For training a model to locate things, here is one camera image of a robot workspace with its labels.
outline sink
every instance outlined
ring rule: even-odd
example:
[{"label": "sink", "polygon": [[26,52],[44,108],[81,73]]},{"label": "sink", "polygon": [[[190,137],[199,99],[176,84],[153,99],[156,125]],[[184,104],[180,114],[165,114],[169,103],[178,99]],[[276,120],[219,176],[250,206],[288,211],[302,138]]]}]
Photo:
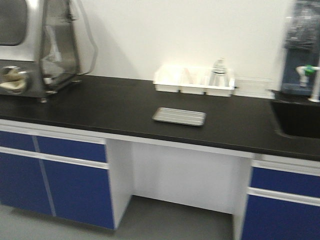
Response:
[{"label": "sink", "polygon": [[301,99],[270,101],[277,132],[296,137],[320,139],[320,104]]}]

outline stainless steel equipment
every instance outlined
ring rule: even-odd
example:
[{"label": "stainless steel equipment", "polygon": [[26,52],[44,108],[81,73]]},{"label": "stainless steel equipment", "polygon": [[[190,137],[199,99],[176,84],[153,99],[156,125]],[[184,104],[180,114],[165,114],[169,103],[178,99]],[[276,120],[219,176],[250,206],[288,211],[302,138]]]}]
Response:
[{"label": "stainless steel equipment", "polygon": [[0,0],[0,94],[46,98],[79,72],[70,0]]},{"label": "stainless steel equipment", "polygon": [[199,111],[159,107],[152,119],[173,124],[202,126],[205,123],[206,116],[204,112]]}]

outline white wall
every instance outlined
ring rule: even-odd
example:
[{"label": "white wall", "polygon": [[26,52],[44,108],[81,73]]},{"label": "white wall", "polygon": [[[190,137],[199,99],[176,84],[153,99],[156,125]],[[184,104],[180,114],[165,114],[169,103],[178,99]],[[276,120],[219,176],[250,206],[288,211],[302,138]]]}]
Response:
[{"label": "white wall", "polygon": [[[294,0],[81,0],[99,56],[92,75],[151,80],[162,64],[212,66],[280,80]],[[81,21],[80,57],[90,53]]]}]

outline cabinet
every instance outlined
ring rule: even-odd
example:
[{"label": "cabinet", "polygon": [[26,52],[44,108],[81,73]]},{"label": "cabinet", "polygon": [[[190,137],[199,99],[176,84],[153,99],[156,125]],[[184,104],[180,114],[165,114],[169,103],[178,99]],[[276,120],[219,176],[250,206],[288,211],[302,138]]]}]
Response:
[{"label": "cabinet", "polygon": [[38,159],[0,152],[0,200],[5,205],[51,214]]},{"label": "cabinet", "polygon": [[[133,179],[125,159],[115,159],[110,173],[106,139],[18,127],[1,129],[0,137],[2,204],[117,228],[132,195]],[[111,159],[126,156],[126,149],[114,149]]]},{"label": "cabinet", "polygon": [[252,162],[242,240],[320,239],[320,166]]}]

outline blue drawer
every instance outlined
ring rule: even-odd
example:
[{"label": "blue drawer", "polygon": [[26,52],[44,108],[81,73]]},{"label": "blue drawer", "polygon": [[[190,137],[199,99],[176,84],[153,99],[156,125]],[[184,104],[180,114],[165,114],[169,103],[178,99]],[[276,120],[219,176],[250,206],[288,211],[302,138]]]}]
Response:
[{"label": "blue drawer", "polygon": [[34,142],[31,135],[0,131],[0,147],[35,151]]},{"label": "blue drawer", "polygon": [[251,187],[320,198],[320,176],[254,167]]},{"label": "blue drawer", "polygon": [[104,144],[37,136],[41,153],[105,163]]}]

